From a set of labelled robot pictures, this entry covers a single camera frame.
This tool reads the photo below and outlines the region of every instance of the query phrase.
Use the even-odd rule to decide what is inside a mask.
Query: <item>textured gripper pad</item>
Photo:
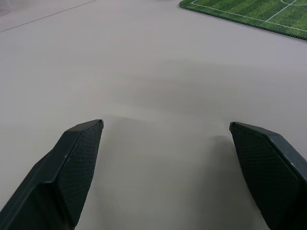
[[[97,123],[79,136],[57,177],[58,193],[74,226],[79,221],[93,179],[101,126]]]
[[[265,135],[236,124],[231,133],[244,179],[267,225],[289,229],[302,182]]]

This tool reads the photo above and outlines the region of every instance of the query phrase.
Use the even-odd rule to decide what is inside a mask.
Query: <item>soccer field mat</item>
[[[183,0],[180,6],[307,40],[307,0]]]

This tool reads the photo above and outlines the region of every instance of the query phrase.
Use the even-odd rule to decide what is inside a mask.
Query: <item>white field line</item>
[[[220,11],[220,12],[224,12],[224,13],[229,13],[229,14],[233,14],[233,15],[245,17],[245,18],[254,19],[254,20],[257,20],[257,21],[265,22],[265,23],[271,23],[271,22],[268,22],[267,20],[265,21],[265,20],[261,20],[261,19],[257,19],[257,18],[247,17],[247,16],[244,16],[244,15],[241,15],[241,14],[237,14],[237,13],[231,13],[231,12],[219,10],[219,9],[212,8],[212,7],[209,7],[209,6],[199,5],[199,4],[196,4],[196,3],[195,3],[195,2],[197,2],[197,1],[198,1],[198,0],[195,0],[195,1],[191,2],[190,4],[196,5],[196,6],[205,7],[205,8],[209,8],[209,9],[216,10],[216,11]],[[287,25],[282,25],[282,24],[278,24],[278,23],[271,23],[271,24],[280,25],[280,26],[287,27],[287,28],[290,28],[290,29],[295,29],[295,30],[300,30],[300,31],[305,31],[305,32],[307,32],[307,30],[297,29],[297,28],[290,27],[290,26],[287,26]]]
[[[271,18],[269,18],[268,20],[272,19],[273,17],[275,17],[277,14],[279,14],[280,12],[282,12],[283,10],[287,9],[289,6],[291,6],[293,3],[295,3],[297,0],[294,0],[293,2],[291,2],[289,5],[287,5],[286,7],[282,8],[280,11],[278,11],[276,14],[274,14]]]

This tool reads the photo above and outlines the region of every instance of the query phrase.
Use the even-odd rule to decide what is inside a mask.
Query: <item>white table surface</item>
[[[67,128],[103,118],[77,230],[267,230],[228,126],[307,157],[307,43],[178,7],[97,0],[0,33],[0,208]]]

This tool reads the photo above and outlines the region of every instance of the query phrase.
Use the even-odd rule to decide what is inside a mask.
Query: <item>green mouse pad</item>
[[[183,0],[180,6],[307,40],[307,0]]]

